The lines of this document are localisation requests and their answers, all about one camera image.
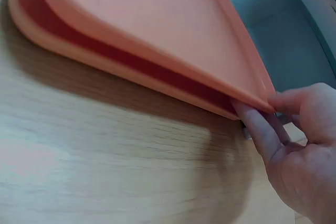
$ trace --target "salmon-colored tray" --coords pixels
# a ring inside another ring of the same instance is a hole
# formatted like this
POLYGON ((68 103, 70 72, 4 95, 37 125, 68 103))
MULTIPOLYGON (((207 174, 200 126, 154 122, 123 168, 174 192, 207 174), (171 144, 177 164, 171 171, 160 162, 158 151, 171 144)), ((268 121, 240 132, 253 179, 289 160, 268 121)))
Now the salmon-colored tray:
POLYGON ((40 46, 238 119, 235 98, 273 112, 274 88, 229 0, 9 0, 40 46))

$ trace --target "wooden table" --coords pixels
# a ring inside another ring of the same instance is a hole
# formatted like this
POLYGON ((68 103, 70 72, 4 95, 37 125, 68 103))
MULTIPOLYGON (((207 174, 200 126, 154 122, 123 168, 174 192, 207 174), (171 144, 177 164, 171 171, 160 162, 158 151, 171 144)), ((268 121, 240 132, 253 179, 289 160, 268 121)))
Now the wooden table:
POLYGON ((294 223, 238 122, 44 51, 0 7, 0 223, 294 223))

